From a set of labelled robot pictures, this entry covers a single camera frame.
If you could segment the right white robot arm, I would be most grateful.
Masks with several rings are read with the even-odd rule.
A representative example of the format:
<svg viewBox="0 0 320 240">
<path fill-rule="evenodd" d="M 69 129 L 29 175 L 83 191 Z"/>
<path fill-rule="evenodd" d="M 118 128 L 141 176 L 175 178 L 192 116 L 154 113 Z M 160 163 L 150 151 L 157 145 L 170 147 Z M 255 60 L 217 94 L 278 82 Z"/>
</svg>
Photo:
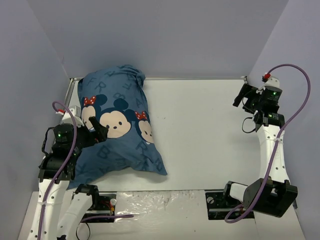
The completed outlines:
<svg viewBox="0 0 320 240">
<path fill-rule="evenodd" d="M 260 145 L 260 172 L 258 180 L 250 185 L 229 181 L 221 195 L 226 206 L 239 202 L 246 210 L 281 218 L 298 196 L 285 166 L 285 117 L 278 113 L 281 94 L 275 86 L 258 89 L 245 83 L 234 99 L 233 106 L 245 101 L 242 108 L 252 114 Z"/>
</svg>

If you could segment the blue cartoon print pillowcase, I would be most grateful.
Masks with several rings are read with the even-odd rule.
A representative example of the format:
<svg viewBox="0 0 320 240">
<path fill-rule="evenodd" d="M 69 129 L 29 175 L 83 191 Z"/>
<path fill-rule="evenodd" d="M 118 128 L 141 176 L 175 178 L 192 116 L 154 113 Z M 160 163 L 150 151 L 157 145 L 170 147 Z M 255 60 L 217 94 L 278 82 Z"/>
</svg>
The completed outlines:
<svg viewBox="0 0 320 240">
<path fill-rule="evenodd" d="M 78 82 L 81 120 L 92 131 L 89 118 L 95 117 L 108 132 L 106 141 L 82 150 L 69 189 L 125 168 L 168 174 L 155 146 L 144 80 L 142 71 L 125 64 L 91 72 Z"/>
</svg>

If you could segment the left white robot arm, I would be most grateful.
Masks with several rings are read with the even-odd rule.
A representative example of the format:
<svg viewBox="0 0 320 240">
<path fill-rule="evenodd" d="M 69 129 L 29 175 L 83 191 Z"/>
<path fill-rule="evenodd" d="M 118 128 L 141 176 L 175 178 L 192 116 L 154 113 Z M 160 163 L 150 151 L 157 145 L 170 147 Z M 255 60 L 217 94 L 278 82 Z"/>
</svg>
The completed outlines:
<svg viewBox="0 0 320 240">
<path fill-rule="evenodd" d="M 101 197 L 96 185 L 80 184 L 67 211 L 60 215 L 65 192 L 76 176 L 82 150 L 107 140 L 108 129 L 94 116 L 92 129 L 75 122 L 62 123 L 51 130 L 55 143 L 39 166 L 38 198 L 28 234 L 29 240 L 70 240 L 86 211 L 97 208 Z"/>
</svg>

